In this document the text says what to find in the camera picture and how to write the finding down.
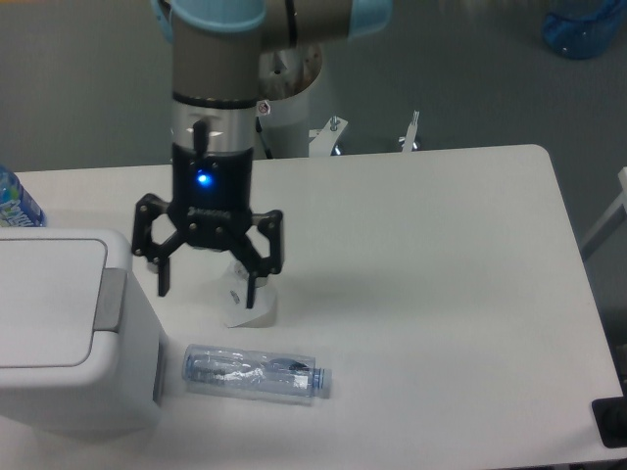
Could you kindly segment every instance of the clear plastic bottle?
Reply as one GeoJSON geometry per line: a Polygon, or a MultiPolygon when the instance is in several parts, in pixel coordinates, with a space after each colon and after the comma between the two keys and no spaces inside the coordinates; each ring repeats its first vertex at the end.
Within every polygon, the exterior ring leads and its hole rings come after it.
{"type": "Polygon", "coordinates": [[[42,227],[46,216],[14,173],[0,165],[0,227],[42,227]]]}
{"type": "Polygon", "coordinates": [[[313,357],[198,345],[185,352],[183,379],[191,392],[240,398],[325,398],[331,382],[330,371],[315,368],[313,357]]]}

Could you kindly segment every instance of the white table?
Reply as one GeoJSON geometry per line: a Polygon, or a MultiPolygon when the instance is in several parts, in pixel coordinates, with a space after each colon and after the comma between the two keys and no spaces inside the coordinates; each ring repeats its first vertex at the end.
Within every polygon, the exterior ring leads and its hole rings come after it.
{"type": "MultiPolygon", "coordinates": [[[[53,226],[130,236],[167,166],[22,174],[53,226]]],[[[227,330],[230,261],[184,247],[172,288],[134,270],[172,339],[161,424],[76,438],[0,419],[10,469],[492,469],[622,458],[590,403],[621,394],[549,156],[538,147],[255,162],[252,206],[282,209],[286,264],[266,329],[227,330]],[[187,395],[188,343],[314,355],[312,406],[187,395]]]]}

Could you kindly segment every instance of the blue led light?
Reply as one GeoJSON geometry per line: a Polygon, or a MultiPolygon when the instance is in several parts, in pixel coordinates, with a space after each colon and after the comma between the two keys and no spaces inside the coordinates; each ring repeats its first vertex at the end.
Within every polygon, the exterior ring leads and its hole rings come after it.
{"type": "Polygon", "coordinates": [[[214,184],[214,179],[210,174],[205,173],[204,171],[199,171],[196,175],[196,181],[203,188],[210,188],[214,184]]]}

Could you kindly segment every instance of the empty plastic bottle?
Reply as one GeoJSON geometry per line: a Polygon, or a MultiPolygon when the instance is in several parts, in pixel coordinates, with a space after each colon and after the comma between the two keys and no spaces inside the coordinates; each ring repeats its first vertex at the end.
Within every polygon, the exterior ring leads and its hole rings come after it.
{"type": "Polygon", "coordinates": [[[330,387],[330,371],[316,368],[313,357],[198,345],[185,352],[183,379],[192,392],[236,397],[325,397],[330,387]]]}

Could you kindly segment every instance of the plastic water bottle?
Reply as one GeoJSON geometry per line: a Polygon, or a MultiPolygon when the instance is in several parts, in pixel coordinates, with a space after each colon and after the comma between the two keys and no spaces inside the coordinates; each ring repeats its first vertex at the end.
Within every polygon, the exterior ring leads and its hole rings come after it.
{"type": "Polygon", "coordinates": [[[46,216],[14,173],[0,165],[0,227],[42,227],[46,216]]]}
{"type": "Polygon", "coordinates": [[[625,19],[627,0],[559,0],[545,17],[545,42],[569,59],[590,59],[611,43],[625,19]]]}
{"type": "Polygon", "coordinates": [[[315,368],[313,357],[198,345],[185,352],[183,379],[191,392],[251,399],[325,398],[331,383],[330,371],[315,368]]]}

